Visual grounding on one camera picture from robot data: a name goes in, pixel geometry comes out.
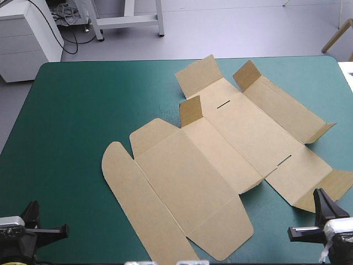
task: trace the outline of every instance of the unfolded cardboard box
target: unfolded cardboard box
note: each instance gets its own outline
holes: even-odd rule
[[[111,143],[103,156],[108,185],[150,257],[159,264],[198,259],[186,238],[224,260],[253,234],[234,189],[236,183],[224,179],[222,173],[228,171],[220,173],[221,164],[213,166],[216,157],[207,148],[220,152],[224,147],[230,149],[227,153],[233,149],[210,124],[199,121],[195,128],[208,127],[206,135],[214,136],[215,144],[204,145],[202,136],[198,142],[192,128],[184,130],[154,119],[130,135],[134,160],[119,142]],[[244,164],[238,173],[253,174],[249,187],[259,183],[258,173],[247,161],[237,154],[232,157]]]
[[[202,135],[194,124],[205,119],[236,151],[234,164],[247,161],[291,205],[314,212],[315,188],[337,200],[352,186],[352,172],[332,169],[305,146],[334,124],[268,80],[251,61],[233,76],[242,92],[223,77],[212,55],[176,77],[187,98],[180,105],[182,127],[193,126],[190,133]],[[240,182],[252,175],[244,171]]]
[[[327,124],[248,61],[234,79],[209,56],[176,74],[187,101],[181,128],[155,119],[106,149],[104,177],[150,257],[198,259],[188,239],[224,260],[253,234],[238,196],[266,177],[293,206],[314,211],[312,192],[339,199],[353,174],[332,169],[305,144]]]

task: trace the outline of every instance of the cardboard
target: cardboard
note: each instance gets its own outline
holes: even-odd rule
[[[334,123],[326,123],[296,101],[251,61],[233,76],[242,92],[220,74],[213,55],[192,63],[176,77],[187,98],[180,105],[182,129],[194,135],[195,145],[203,150],[201,146],[213,142],[211,135],[208,141],[204,137],[196,142],[213,128],[236,150],[237,155],[229,153],[228,157],[233,164],[250,165],[291,205],[314,212],[313,189],[324,188],[339,199],[353,185],[353,172],[332,169],[305,146],[317,141]],[[210,128],[198,128],[198,123]],[[226,171],[227,166],[219,168]],[[223,177],[242,183],[248,173],[244,167],[243,175],[227,178],[224,173]]]
[[[217,131],[210,135],[234,150]],[[224,260],[251,237],[253,228],[238,189],[194,144],[188,130],[154,119],[133,132],[130,141],[135,160],[113,142],[105,151],[102,170],[153,260],[174,265],[197,259],[186,237],[215,259]]]

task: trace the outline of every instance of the wooden chair leg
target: wooden chair leg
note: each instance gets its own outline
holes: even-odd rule
[[[327,44],[322,48],[321,52],[325,53],[328,51],[332,45],[346,32],[350,27],[353,27],[353,19],[347,19],[347,21],[342,25],[342,27],[336,32],[335,35],[327,42]]]

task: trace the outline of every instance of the cardboard tab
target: cardboard tab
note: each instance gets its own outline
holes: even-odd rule
[[[188,124],[201,119],[202,108],[200,102],[200,96],[190,98],[187,101],[182,102],[179,105],[181,127],[187,126]]]
[[[107,147],[101,167],[106,182],[152,260],[175,265],[181,259],[199,259],[139,166],[119,142]]]
[[[234,75],[233,78],[241,88],[242,92],[248,89],[259,77],[261,73],[251,60],[247,61]]]
[[[213,55],[192,63],[186,69],[176,73],[175,76],[186,98],[223,77]]]

